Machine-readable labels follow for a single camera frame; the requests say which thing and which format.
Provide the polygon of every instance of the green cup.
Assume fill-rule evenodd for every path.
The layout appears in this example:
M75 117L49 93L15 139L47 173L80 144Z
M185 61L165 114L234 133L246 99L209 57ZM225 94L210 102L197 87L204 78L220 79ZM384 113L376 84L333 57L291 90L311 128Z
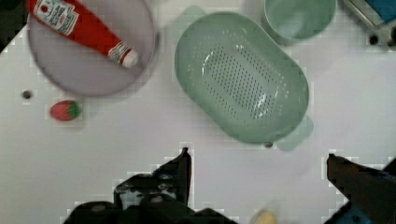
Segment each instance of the green cup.
M279 44L293 44L322 32L332 21L336 0L264 0L262 27Z

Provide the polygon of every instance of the blue object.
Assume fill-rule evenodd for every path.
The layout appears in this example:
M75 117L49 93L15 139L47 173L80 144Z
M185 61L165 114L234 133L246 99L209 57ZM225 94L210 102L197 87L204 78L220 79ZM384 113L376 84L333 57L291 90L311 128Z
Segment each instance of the blue object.
M396 19L396 0L366 0L383 22Z

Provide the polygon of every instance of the ketchup bottle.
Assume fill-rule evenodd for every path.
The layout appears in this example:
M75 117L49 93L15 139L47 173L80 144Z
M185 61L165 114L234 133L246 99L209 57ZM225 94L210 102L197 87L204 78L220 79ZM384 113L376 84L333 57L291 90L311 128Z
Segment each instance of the ketchup bottle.
M28 0L27 8L35 19L53 31L126 68L138 62L138 54L77 0Z

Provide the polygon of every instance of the white table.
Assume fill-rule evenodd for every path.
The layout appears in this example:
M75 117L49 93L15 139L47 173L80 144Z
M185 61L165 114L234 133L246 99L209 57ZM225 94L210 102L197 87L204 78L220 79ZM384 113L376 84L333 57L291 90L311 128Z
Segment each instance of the white table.
M366 46L344 11L321 36L284 48L305 71L315 123L284 151L231 139L179 87L167 26L190 5L250 11L238 0L152 0L161 40L150 69L127 91L85 99L80 127L48 118L60 92L33 62L27 28L18 34L0 55L0 223L63 223L76 205L112 202L121 179L153 171L188 145L192 208L245 224L276 201L281 223L317 224L346 202L326 178L329 151L375 168L396 154L396 53ZM34 97L23 100L23 90Z

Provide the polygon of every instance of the toy strawberry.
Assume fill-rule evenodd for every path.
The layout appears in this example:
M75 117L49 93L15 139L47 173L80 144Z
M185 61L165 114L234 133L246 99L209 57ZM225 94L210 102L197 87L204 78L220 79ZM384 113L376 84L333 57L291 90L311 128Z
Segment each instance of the toy strawberry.
M60 121L76 119L80 113L81 110L78 104L70 100L61 101L50 109L51 116Z

